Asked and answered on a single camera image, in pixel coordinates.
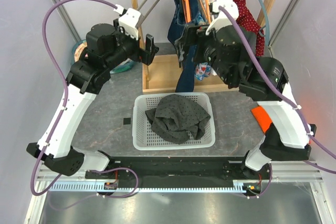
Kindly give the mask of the blue denim skirt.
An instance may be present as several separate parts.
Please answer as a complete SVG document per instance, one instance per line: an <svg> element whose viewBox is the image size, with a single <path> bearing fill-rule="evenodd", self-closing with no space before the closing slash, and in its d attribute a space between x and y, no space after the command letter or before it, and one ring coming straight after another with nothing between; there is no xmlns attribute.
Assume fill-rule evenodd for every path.
<svg viewBox="0 0 336 224"><path fill-rule="evenodd" d="M182 65L182 73L176 85L176 92L192 92L194 91L195 82L195 68L196 64L193 62L195 56L195 46L190 46L184 49L181 45L176 44L176 41L181 38L185 26L188 22L185 20L182 0L174 0L175 12L171 21L167 38L173 44L179 63ZM200 25L205 23L200 10L198 0L189 0L191 21L193 25Z"/></svg>

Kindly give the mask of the grey dotted skirt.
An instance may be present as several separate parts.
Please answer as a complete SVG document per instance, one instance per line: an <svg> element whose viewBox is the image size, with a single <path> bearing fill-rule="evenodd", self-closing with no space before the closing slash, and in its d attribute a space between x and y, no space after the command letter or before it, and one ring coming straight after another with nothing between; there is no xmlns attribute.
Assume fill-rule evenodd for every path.
<svg viewBox="0 0 336 224"><path fill-rule="evenodd" d="M171 94L163 97L156 108L145 111L151 130L165 141L183 144L200 140L205 134L210 114L191 99Z"/></svg>

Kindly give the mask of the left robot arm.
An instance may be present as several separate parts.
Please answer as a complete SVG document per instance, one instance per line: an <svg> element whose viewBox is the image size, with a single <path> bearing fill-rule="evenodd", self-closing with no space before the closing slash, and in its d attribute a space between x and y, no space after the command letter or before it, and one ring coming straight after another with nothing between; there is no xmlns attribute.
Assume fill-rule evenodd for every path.
<svg viewBox="0 0 336 224"><path fill-rule="evenodd" d="M103 178L111 178L115 165L110 157L98 152L80 151L72 139L87 108L111 78L111 70L127 59L150 65L159 48L154 37L146 35L145 47L131 37L126 26L94 25L86 35L87 46L70 68L65 79L66 93L46 133L38 142L29 143L26 151L40 157L53 172L72 176L80 169L93 169Z"/></svg>

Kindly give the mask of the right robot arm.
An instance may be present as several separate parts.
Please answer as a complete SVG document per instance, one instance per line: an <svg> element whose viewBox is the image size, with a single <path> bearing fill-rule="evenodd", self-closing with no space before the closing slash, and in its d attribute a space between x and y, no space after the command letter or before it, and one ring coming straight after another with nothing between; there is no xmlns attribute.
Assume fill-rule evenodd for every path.
<svg viewBox="0 0 336 224"><path fill-rule="evenodd" d="M186 24L180 29L174 46L181 62L189 58L193 63L207 63L228 88L238 88L261 106L270 117L262 140L245 155L240 166L241 174L254 178L271 161L307 161L311 146L307 131L316 131L314 124L303 124L294 110L288 75L282 63L272 57L256 57L256 61L274 87L271 89L262 78L246 47L232 25L218 31L206 30L207 25ZM194 55L187 56L191 47Z"/></svg>

